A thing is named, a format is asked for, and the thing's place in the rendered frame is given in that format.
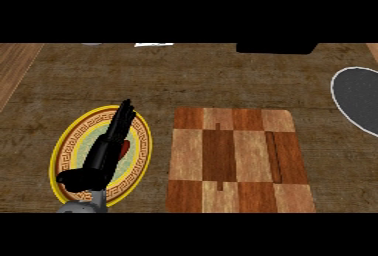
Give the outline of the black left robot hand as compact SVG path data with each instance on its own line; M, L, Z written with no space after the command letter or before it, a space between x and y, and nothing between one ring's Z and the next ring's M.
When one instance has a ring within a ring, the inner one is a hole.
M92 145L83 167L66 170L57 176L57 182L66 185L69 192L101 191L107 188L117 169L125 140L135 117L137 112L132 102L125 100L107 132L100 135Z

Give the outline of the red tomato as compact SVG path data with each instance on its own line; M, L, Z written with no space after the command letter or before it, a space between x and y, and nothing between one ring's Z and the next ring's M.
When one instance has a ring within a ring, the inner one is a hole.
M131 149L131 141L125 140L119 160L122 160L123 157L126 156L129 149Z

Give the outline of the checkered wooden cutting board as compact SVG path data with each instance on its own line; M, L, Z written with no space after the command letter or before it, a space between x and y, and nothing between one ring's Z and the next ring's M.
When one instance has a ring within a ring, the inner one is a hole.
M175 110L166 209L191 213L317 211L287 110Z

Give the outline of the dark grey pan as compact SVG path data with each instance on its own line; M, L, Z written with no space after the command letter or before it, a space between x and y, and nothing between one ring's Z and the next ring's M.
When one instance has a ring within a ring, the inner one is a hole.
M378 138L378 71L343 68L331 79L331 97L351 123Z

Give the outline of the yellow rimmed patterned plate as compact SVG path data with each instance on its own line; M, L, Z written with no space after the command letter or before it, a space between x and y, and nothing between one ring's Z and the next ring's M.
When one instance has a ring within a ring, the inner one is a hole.
M63 203L72 200L92 200L86 191L72 193L57 182L57 175L83 167L88 153L101 134L107 132L117 105L91 110L69 126L57 142L51 157L49 179L54 193ZM116 205L132 193L148 170L153 154L153 135L148 123L141 114L132 122L126 137L131 143L128 153L119 161L116 174L107 186L107 206Z

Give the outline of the white flat object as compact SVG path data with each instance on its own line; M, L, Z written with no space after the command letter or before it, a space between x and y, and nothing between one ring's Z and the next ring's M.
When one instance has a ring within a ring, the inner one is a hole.
M135 48L141 48L141 47L168 47L168 46L173 46L175 43L137 43L135 44Z

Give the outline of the black appliance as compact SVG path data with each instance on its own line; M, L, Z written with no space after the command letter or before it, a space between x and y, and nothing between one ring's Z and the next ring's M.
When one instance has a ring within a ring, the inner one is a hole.
M255 53L255 54L311 54L315 50L318 44L258 44L258 43L238 43L237 51L240 53Z

